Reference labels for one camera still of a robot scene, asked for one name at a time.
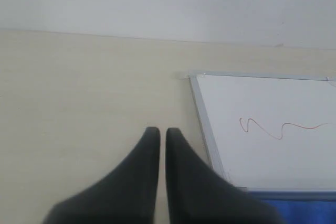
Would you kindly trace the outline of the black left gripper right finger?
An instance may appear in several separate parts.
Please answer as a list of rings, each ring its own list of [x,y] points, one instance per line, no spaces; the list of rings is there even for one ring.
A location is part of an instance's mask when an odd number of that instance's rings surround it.
[[[166,131],[165,175],[171,223],[284,223],[274,207],[217,175],[178,128]]]

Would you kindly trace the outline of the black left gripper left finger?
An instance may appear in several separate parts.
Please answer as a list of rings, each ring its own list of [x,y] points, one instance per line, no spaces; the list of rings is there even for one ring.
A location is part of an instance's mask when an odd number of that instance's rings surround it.
[[[154,223],[160,130],[147,127],[134,149],[100,181],[57,203],[44,223]]]

